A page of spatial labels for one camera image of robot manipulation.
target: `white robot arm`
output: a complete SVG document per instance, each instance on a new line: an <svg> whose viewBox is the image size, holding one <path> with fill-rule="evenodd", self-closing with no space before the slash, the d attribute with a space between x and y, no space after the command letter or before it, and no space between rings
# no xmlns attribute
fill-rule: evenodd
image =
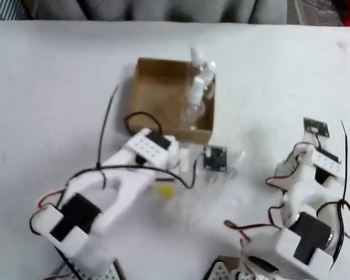
<svg viewBox="0 0 350 280"><path fill-rule="evenodd" d="M311 137L314 134L305 132L303 142L276 168L274 184L286 191L282 229L258 234L244 246L248 263L264 275L327 279L337 259L344 235L337 204L342 201L345 169L336 156L305 142ZM321 207L327 202L332 204Z"/></svg>
<svg viewBox="0 0 350 280"><path fill-rule="evenodd" d="M41 211L33 226L68 258L99 274L113 260L99 244L100 238L157 175L151 169L120 166L172 169L178 162L179 143L175 137L144 128L104 162L101 170L72 179L59 207L48 206ZM101 172L106 177L104 189Z"/></svg>

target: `black wire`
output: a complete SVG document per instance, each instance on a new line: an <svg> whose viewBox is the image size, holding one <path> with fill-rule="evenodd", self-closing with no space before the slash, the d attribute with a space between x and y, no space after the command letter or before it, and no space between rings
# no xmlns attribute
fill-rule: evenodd
<svg viewBox="0 0 350 280"><path fill-rule="evenodd" d="M98 167L98 169L99 169L99 172L101 173L101 175L103 176L103 179L104 179L103 187L102 187L102 189L104 190L106 188L106 175L105 175L104 171L101 170L101 167Z"/></svg>
<svg viewBox="0 0 350 280"><path fill-rule="evenodd" d="M154 122L156 123L156 125L158 126L158 133L163 135L163 130L162 130L162 125L161 125L161 123L160 123L153 115L151 115L151 114L149 114L149 113L147 113L147 112L144 112L144 111L139 111L139 112L133 112L132 114L129 114L128 116L126 116L126 117L123 119L124 126L126 127L127 132L128 132L131 136L134 135L135 132L131 129L129 120L130 120L132 117L135 117L135 116L138 116L138 115L147 116L147 117L150 118L152 121L154 121Z"/></svg>
<svg viewBox="0 0 350 280"><path fill-rule="evenodd" d="M103 139L104 139L104 134L105 134L107 118L109 116L109 112L110 112L111 105L113 103L114 96L117 94L118 89L119 89L119 85L115 88L115 90L111 94L109 104L108 104L106 112L105 112L104 122L103 122L103 126L101 128L100 139L99 139L99 150L97 153L97 163L96 163L97 169L101 168L101 149L102 149L102 145L103 145ZM102 189L105 189L106 188L106 176L105 176L104 172L102 172L101 170L100 170L100 172L101 172L101 175L103 176L103 179L104 179Z"/></svg>
<svg viewBox="0 0 350 280"><path fill-rule="evenodd" d="M104 133L105 133L105 128L106 128L107 117L109 116L111 104L113 103L114 96L117 94L118 89L119 89L119 85L115 88L115 90L111 94L109 104L108 104L106 112L105 112L104 122L103 122L103 126L101 128L101 134L100 134L99 151L97 153L97 164L96 164L97 167L101 166L101 149L102 149L102 145L103 145L103 138L104 138Z"/></svg>
<svg viewBox="0 0 350 280"><path fill-rule="evenodd" d="M337 245L333 254L333 264L337 261L337 258L341 252L342 245L344 244L344 236L346 235L347 238L350 239L350 235L345 233L345 226L344 226L344 218L342 217L342 208L344 205L347 206L350 212L350 204L345 200L346 197L346 190L347 190L347 178L348 178L348 137L346 133L346 129L344 127L344 123L341 122L342 127L344 129L345 134L345 183L344 183L344 193L342 195L342 199L339 201L331 201L323 204L319 209L316 211L316 216L319 215L321 210L323 210L328 205L336 205L337 206L337 216L338 216L338 226L339 226L339 237L337 241Z"/></svg>
<svg viewBox="0 0 350 280"><path fill-rule="evenodd" d="M315 135L315 138L317 140L318 147L321 149L321 142L320 142L320 139L319 139L319 135L318 135L317 132L314 132L314 135Z"/></svg>
<svg viewBox="0 0 350 280"><path fill-rule="evenodd" d="M348 135L346 134L344 122L341 121L341 124L345 134L345 184L344 184L344 194L342 195L342 200L345 200L346 188L348 184Z"/></svg>
<svg viewBox="0 0 350 280"><path fill-rule="evenodd" d="M62 258L62 260L64 261L64 263L68 266L70 271L75 275L75 277L78 280L83 280L83 278L79 275L79 273L76 271L74 266L69 262L68 258L66 258L66 256L63 254L63 252L61 252L59 249L57 249L57 247L55 247L55 249L56 249L57 253L59 254L59 256Z"/></svg>
<svg viewBox="0 0 350 280"><path fill-rule="evenodd" d="M173 176L174 178L178 179L185 188L193 188L194 187L194 184L195 184L195 177L196 177L196 173L195 173L195 165L196 165L196 161L194 163L194 172L193 172L193 177L192 177L192 183L190 185L188 185L184 180L183 178L181 178L179 175L171 172L171 171L168 171L167 169L163 169L163 168L158 168L158 167L154 167L154 166L145 166L145 165L128 165L128 164L124 164L124 165L105 165L105 166L102 166L100 169L97 169L96 167L92 167L92 168L87 168L87 169L83 169L77 173L75 173L67 182L66 184L66 187L68 186L69 182L80 176L80 175L83 175L85 173L88 173L88 172L95 172L95 171L100 171L100 170L108 170L108 169L120 169L120 168L127 168L127 169L148 169L148 170L154 170L154 171L158 171L158 172L162 172L162 173L166 173L166 174L169 174L171 176Z"/></svg>

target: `clear plastic bottle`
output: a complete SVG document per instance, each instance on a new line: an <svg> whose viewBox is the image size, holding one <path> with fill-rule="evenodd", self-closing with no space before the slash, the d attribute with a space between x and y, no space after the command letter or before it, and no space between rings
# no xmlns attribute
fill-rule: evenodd
<svg viewBox="0 0 350 280"><path fill-rule="evenodd" d="M204 65L202 72L198 75L205 82L204 97L208 100L214 96L214 77L215 77L216 65L215 62L207 62Z"/></svg>
<svg viewBox="0 0 350 280"><path fill-rule="evenodd" d="M196 76L193 84L187 92L187 98L183 102L181 109L181 128L195 130L198 119L205 114L205 104L202 101L204 95L205 82Z"/></svg>
<svg viewBox="0 0 350 280"><path fill-rule="evenodd" d="M187 81L186 81L186 91L188 92L192 85L194 77L203 72L205 66L204 53L199 49L191 48L191 62L188 64L187 68Z"/></svg>

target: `white table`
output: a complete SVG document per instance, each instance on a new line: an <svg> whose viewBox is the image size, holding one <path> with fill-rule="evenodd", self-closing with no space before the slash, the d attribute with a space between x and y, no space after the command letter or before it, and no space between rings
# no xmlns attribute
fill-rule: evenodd
<svg viewBox="0 0 350 280"><path fill-rule="evenodd" d="M211 142L246 151L246 161L234 180L207 187L186 228L166 216L168 205L144 195L107 238L127 278L201 279L218 254L237 254L239 235L222 221L266 221L280 196L264 178L301 139L303 116L328 122L341 158L344 121L350 202L350 28L0 22L0 279L41 279L60 263L28 230L36 200L96 160L109 95L137 58L187 60L192 44L218 66ZM125 82L104 158L126 139L118 105L129 92ZM342 277L350 279L349 240L330 279Z"/></svg>

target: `open cardboard box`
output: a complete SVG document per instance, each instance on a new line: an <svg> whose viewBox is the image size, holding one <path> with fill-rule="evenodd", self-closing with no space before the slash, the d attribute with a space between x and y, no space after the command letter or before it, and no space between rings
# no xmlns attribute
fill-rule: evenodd
<svg viewBox="0 0 350 280"><path fill-rule="evenodd" d="M174 135L179 141L207 144L214 123L214 98L205 102L205 115L198 120L197 129L179 128L181 101L186 95L187 64L139 58L129 110L153 115L161 123L163 133ZM143 127L157 130L156 124L145 115L132 117L129 125L134 131Z"/></svg>

